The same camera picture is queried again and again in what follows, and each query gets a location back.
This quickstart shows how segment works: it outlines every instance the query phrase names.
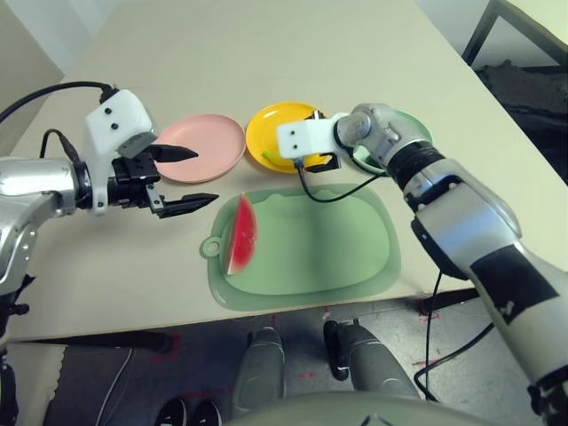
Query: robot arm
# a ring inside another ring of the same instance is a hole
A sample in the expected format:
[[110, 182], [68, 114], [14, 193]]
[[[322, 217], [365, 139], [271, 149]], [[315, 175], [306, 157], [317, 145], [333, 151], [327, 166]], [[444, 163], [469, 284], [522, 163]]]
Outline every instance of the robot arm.
[[0, 158], [0, 336], [26, 278], [37, 230], [77, 209], [102, 215], [108, 206], [150, 208], [158, 217], [190, 213], [217, 195], [197, 193], [165, 201], [154, 185], [154, 162], [197, 156], [178, 146], [151, 146], [154, 126], [140, 100], [116, 91], [86, 118], [82, 155], [67, 159]]
[[414, 212], [414, 234], [440, 270], [471, 280], [519, 365], [540, 389], [545, 416], [566, 409], [568, 274], [521, 242], [510, 207], [446, 159], [413, 117], [363, 104], [329, 120], [282, 125], [280, 155], [349, 153], [363, 146], [396, 181]]

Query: pink plate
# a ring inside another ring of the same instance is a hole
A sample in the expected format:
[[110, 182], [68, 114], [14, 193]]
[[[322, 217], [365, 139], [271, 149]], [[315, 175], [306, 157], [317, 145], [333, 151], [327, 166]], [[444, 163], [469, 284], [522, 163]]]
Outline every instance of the pink plate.
[[185, 146], [199, 157], [182, 162], [156, 163], [158, 171], [179, 182], [198, 184], [218, 178], [229, 171], [245, 151], [245, 133], [233, 119], [204, 114], [171, 124], [156, 144]]

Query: black sticker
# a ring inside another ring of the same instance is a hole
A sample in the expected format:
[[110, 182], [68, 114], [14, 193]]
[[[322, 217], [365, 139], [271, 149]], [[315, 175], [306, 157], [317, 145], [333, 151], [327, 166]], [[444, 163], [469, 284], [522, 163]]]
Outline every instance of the black sticker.
[[471, 270], [507, 324], [525, 309], [558, 296], [515, 246], [500, 248], [482, 257]]

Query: wire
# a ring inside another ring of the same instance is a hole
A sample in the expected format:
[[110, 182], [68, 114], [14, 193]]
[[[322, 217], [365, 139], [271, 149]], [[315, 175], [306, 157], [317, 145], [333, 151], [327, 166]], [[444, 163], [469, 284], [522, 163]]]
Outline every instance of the wire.
[[67, 139], [67, 137], [57, 129], [49, 129], [43, 134], [42, 147], [39, 151], [39, 158], [45, 157], [45, 151], [47, 150], [47, 142], [49, 141], [49, 137], [52, 133], [55, 133], [59, 137], [59, 142], [61, 143], [61, 146], [63, 146], [63, 151], [67, 155], [68, 159], [73, 164], [81, 162], [81, 159], [79, 158], [79, 153], [77, 153], [77, 150], [75, 149], [73, 144], [69, 142], [69, 139]]
[[343, 193], [343, 194], [341, 194], [341, 195], [339, 195], [335, 198], [328, 198], [328, 199], [324, 200], [324, 199], [321, 199], [321, 198], [317, 198], [310, 191], [310, 188], [308, 188], [308, 185], [305, 183], [303, 165], [301, 165], [299, 163], [295, 163], [295, 166], [296, 166], [296, 169], [298, 170], [298, 176], [300, 177], [300, 183], [302, 184], [302, 188], [304, 189], [305, 194], [316, 202], [336, 202], [336, 201], [340, 201], [343, 198], [349, 197], [350, 195], [356, 193], [358, 190], [369, 185], [371, 182], [375, 181], [376, 179], [387, 176], [386, 173], [383, 173], [383, 174], [380, 174], [380, 175], [375, 175], [375, 176], [371, 177], [370, 179], [366, 180], [365, 182], [363, 182], [361, 185], [355, 186], [353, 189], [351, 189], [350, 191], [347, 191], [346, 193]]
[[427, 374], [430, 370], [441, 366], [442, 364], [449, 361], [450, 359], [453, 359], [453, 358], [457, 357], [458, 355], [460, 355], [461, 353], [464, 353], [468, 349], [471, 349], [476, 343], [478, 343], [481, 339], [483, 339], [491, 330], [493, 330], [493, 328], [494, 328], [493, 323], [489, 324], [478, 335], [476, 335], [468, 343], [464, 344], [460, 349], [453, 351], [452, 353], [444, 356], [441, 359], [438, 359], [437, 361], [432, 362], [429, 365], [427, 364], [426, 367], [424, 367], [424, 368], [422, 368], [422, 369], [420, 369], [416, 372], [416, 374], [414, 375], [414, 383], [416, 383], [416, 386], [418, 386], [418, 388], [426, 396], [426, 399], [431, 400], [431, 401], [435, 401], [435, 402], [439, 402], [436, 399], [436, 397], [434, 397], [434, 395], [432, 395], [430, 393], [430, 391], [422, 384], [422, 382], [420, 382], [420, 380], [419, 380], [420, 376]]
[[114, 413], [116, 412], [116, 409], [118, 408], [119, 404], [122, 401], [122, 397], [124, 396], [124, 393], [126, 392], [126, 388], [128, 387], [128, 383], [130, 381], [130, 376], [132, 375], [132, 369], [134, 368], [134, 356], [136, 355], [136, 352], [134, 352], [132, 354], [132, 361], [131, 363], [128, 365], [128, 373], [126, 374], [126, 378], [124, 379], [124, 385], [122, 386], [122, 390], [121, 390], [121, 394], [118, 396], [118, 398], [116, 399], [116, 401], [114, 402], [113, 407], [111, 408], [110, 412], [108, 413], [108, 416], [106, 417], [105, 422], [103, 423], [103, 426], [107, 426], [108, 423], [110, 422], [110, 419], [113, 418]]
[[[430, 298], [430, 309], [428, 310], [428, 324], [426, 325], [426, 366], [430, 364], [430, 330], [432, 327], [432, 313], [434, 312], [434, 306], [436, 302], [436, 295], [438, 294], [438, 288], [440, 287], [440, 281], [442, 280], [442, 271], [438, 271], [438, 277], [436, 278], [436, 285], [434, 285], [434, 291], [432, 291], [432, 297]], [[426, 391], [428, 390], [428, 371], [426, 370]]]
[[100, 406], [99, 415], [97, 416], [97, 421], [95, 422], [95, 426], [100, 426], [100, 420], [103, 416], [103, 413], [105, 412], [105, 408], [107, 407], [108, 399], [110, 398], [111, 394], [113, 393], [114, 387], [118, 383], [118, 380], [121, 378], [121, 375], [122, 375], [122, 372], [124, 371], [124, 368], [126, 368], [126, 366], [129, 364], [129, 362], [132, 360], [133, 356], [134, 356], [134, 349], [130, 348], [130, 350], [128, 351], [128, 355], [126, 356], [126, 359], [122, 363], [122, 366], [118, 370], [118, 373], [116, 373], [116, 376], [114, 377], [113, 382], [111, 383], [110, 387], [108, 388], [108, 391], [106, 392], [105, 399], [103, 399], [103, 403]]
[[76, 87], [94, 87], [96, 89], [101, 89], [103, 91], [103, 97], [112, 96], [112, 93], [114, 93], [115, 91], [113, 86], [111, 86], [110, 84], [99, 83], [99, 82], [69, 82], [69, 83], [61, 83], [61, 84], [55, 84], [52, 86], [44, 87], [39, 91], [33, 91], [32, 93], [29, 93], [28, 95], [24, 96], [22, 99], [18, 99], [16, 102], [8, 106], [2, 113], [0, 113], [0, 123], [3, 122], [6, 118], [8, 118], [11, 114], [13, 114], [16, 110], [23, 107], [32, 100], [41, 98], [42, 96], [53, 93], [54, 91], [63, 91], [65, 89], [72, 89]]

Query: black cable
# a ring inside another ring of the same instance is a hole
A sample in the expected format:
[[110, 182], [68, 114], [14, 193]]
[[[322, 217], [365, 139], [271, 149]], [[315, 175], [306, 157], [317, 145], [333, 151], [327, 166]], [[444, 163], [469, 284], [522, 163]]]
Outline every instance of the black cable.
[[[426, 366], [430, 364], [430, 329], [432, 327], [432, 313], [434, 312], [434, 303], [436, 302], [436, 295], [438, 294], [438, 287], [440, 287], [440, 281], [442, 280], [442, 271], [438, 272], [438, 277], [436, 278], [436, 285], [434, 286], [434, 291], [432, 291], [432, 297], [430, 298], [430, 308], [428, 309], [428, 323], [426, 324]], [[428, 370], [426, 370], [426, 391], [428, 390]]]
[[386, 173], [383, 173], [383, 174], [380, 174], [380, 175], [375, 175], [375, 176], [371, 177], [370, 179], [366, 180], [365, 182], [363, 182], [361, 185], [355, 186], [353, 189], [351, 189], [350, 191], [347, 191], [346, 193], [343, 193], [343, 194], [341, 194], [341, 195], [339, 195], [335, 198], [328, 198], [328, 199], [324, 200], [324, 199], [321, 199], [321, 198], [317, 198], [315, 195], [313, 195], [313, 193], [310, 191], [310, 188], [308, 188], [308, 185], [305, 183], [304, 166], [300, 165], [300, 164], [295, 164], [295, 166], [296, 166], [296, 169], [298, 170], [298, 176], [300, 177], [300, 183], [302, 184], [302, 188], [304, 189], [305, 194], [316, 202], [336, 202], [336, 201], [340, 201], [343, 198], [349, 197], [350, 195], [356, 193], [358, 190], [369, 185], [371, 182], [375, 181], [376, 179], [387, 176]]
[[3, 122], [6, 118], [8, 118], [11, 114], [13, 114], [16, 110], [26, 105], [28, 102], [32, 100], [41, 98], [42, 96], [49, 95], [54, 91], [63, 91], [65, 89], [73, 89], [76, 87], [94, 87], [96, 89], [101, 89], [103, 94], [101, 95], [100, 101], [101, 103], [110, 98], [117, 89], [113, 88], [110, 84], [106, 83], [99, 83], [99, 82], [69, 82], [69, 83], [61, 83], [61, 84], [54, 84], [52, 86], [44, 87], [39, 91], [34, 91], [29, 93], [28, 95], [24, 96], [22, 99], [18, 99], [16, 102], [8, 106], [2, 113], [0, 113], [0, 123]]
[[464, 344], [460, 349], [453, 351], [452, 353], [444, 356], [441, 359], [438, 359], [437, 361], [432, 362], [429, 365], [427, 364], [426, 367], [424, 367], [424, 368], [422, 368], [422, 369], [420, 369], [416, 372], [416, 374], [414, 375], [414, 383], [416, 383], [416, 386], [418, 386], [418, 388], [426, 396], [426, 399], [428, 399], [430, 401], [439, 402], [436, 399], [436, 397], [434, 397], [434, 395], [432, 395], [430, 393], [430, 391], [428, 389], [426, 389], [426, 387], [422, 384], [422, 382], [420, 382], [420, 380], [419, 380], [420, 376], [427, 374], [430, 370], [441, 366], [442, 364], [446, 363], [450, 359], [453, 359], [453, 358], [457, 357], [458, 355], [460, 355], [461, 353], [464, 353], [468, 349], [471, 349], [476, 343], [478, 343], [481, 339], [483, 339], [491, 330], [493, 330], [493, 328], [494, 328], [493, 323], [489, 324], [478, 335], [476, 335], [468, 343]]
[[79, 158], [79, 153], [77, 153], [77, 150], [75, 149], [73, 144], [69, 142], [69, 139], [67, 139], [67, 137], [57, 129], [49, 129], [43, 134], [42, 148], [39, 151], [39, 158], [45, 157], [45, 151], [47, 150], [47, 142], [49, 141], [49, 137], [52, 133], [55, 133], [59, 137], [59, 142], [61, 143], [61, 146], [63, 146], [63, 151], [65, 152], [67, 158], [73, 164], [81, 162], [81, 159]]

